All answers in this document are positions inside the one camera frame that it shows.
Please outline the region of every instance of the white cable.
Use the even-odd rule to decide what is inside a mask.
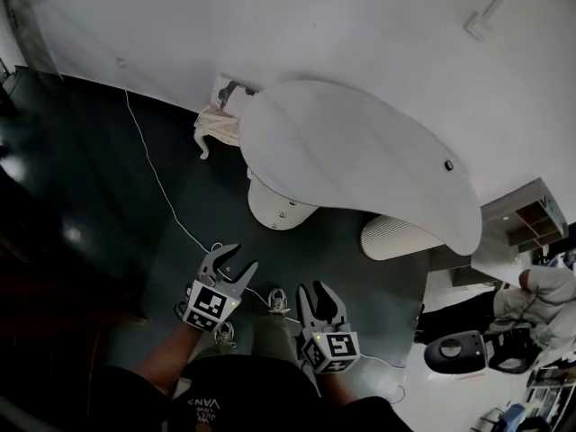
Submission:
[[[128,99],[128,91],[124,90],[124,93],[126,94],[126,105],[128,106],[128,110],[130,111],[130,115],[132,116],[132,119],[134,120],[134,124],[136,125],[136,128],[138,128],[138,133],[140,135],[140,139],[142,140],[142,144],[144,145],[144,150],[146,150],[146,159],[148,160],[148,164],[150,165],[150,167],[152,168],[152,171],[154,172],[154,177],[156,178],[158,185],[160,186],[160,190],[162,191],[162,194],[164,195],[164,198],[166,199],[166,203],[168,203],[168,206],[170,207],[170,211],[172,212],[172,215],[174,216],[174,221],[176,221],[176,224],[178,224],[178,226],[180,226],[180,228],[185,232],[185,234],[188,237],[190,237],[196,243],[196,245],[198,245],[204,251],[204,253],[210,253],[211,251],[214,250],[214,247],[216,247],[217,245],[219,247],[222,247],[223,245],[218,241],[211,246],[210,251],[209,251],[208,249],[206,249],[206,247],[204,247],[204,245],[200,242],[200,240],[198,238],[196,238],[194,235],[192,235],[188,231],[188,229],[182,224],[182,222],[180,222],[180,220],[178,219],[178,216],[176,215],[176,210],[174,209],[174,206],[170,202],[170,199],[168,198],[168,195],[167,195],[166,191],[164,190],[164,186],[160,182],[160,178],[158,177],[158,172],[156,171],[156,168],[154,167],[152,160],[150,160],[150,154],[148,151],[148,146],[146,145],[146,141],[144,140],[144,135],[142,134],[142,130],[140,129],[140,126],[138,125],[138,121],[136,120],[136,117],[134,116],[134,112],[132,111],[132,109],[130,107],[130,100]],[[224,278],[231,280],[230,277],[228,277],[226,274],[224,274],[220,269],[218,269],[218,272],[220,272]],[[253,290],[252,288],[248,288],[248,287],[246,287],[245,289],[247,291],[255,294],[258,298],[260,298],[260,301],[262,301],[266,305],[266,307],[270,308],[270,305],[268,304],[267,300],[265,300],[256,290]],[[293,321],[294,323],[301,324],[297,319],[291,319],[290,317],[285,317],[285,318],[289,321]],[[388,362],[382,360],[381,358],[377,358],[375,356],[369,356],[369,355],[364,355],[364,354],[360,354],[360,355],[365,357],[365,358],[372,358],[373,360],[378,360],[379,362],[382,362],[383,364],[391,366],[392,368],[399,368],[399,369],[405,368],[405,366],[400,367],[400,366],[395,366],[393,364],[389,364]]]

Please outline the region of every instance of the curved tabletop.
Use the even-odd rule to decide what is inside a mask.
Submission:
[[[240,148],[258,179],[287,198],[392,216],[460,255],[478,247],[482,217],[464,166],[368,94],[316,81],[273,85],[242,115]]]

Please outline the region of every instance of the person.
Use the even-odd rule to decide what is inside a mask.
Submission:
[[[534,265],[520,274],[520,288],[484,292],[468,301],[422,313],[415,342],[469,330],[499,335],[526,327],[537,346],[529,365],[572,360],[576,341],[576,277],[568,268]]]
[[[269,314],[253,325],[252,355],[238,355],[234,328],[224,323],[216,345],[189,357],[202,332],[182,323],[136,369],[105,370],[94,406],[94,429],[410,431],[390,403],[359,400],[339,374],[302,371],[285,313],[286,295],[273,289]]]

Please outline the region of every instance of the forearm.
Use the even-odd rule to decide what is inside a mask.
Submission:
[[[345,407],[358,400],[339,374],[318,375],[316,382],[322,398],[329,400],[337,407]]]
[[[182,323],[167,340],[154,349],[136,369],[136,373],[168,395],[201,337],[199,329]]]

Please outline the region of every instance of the sneaker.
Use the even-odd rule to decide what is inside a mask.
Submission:
[[[214,333],[214,339],[219,346],[236,347],[234,339],[234,327],[231,323],[225,321]]]
[[[270,294],[268,294],[268,306],[270,306],[269,312],[272,314],[283,316],[286,312],[290,311],[290,309],[288,309],[288,298],[282,288],[274,288]]]

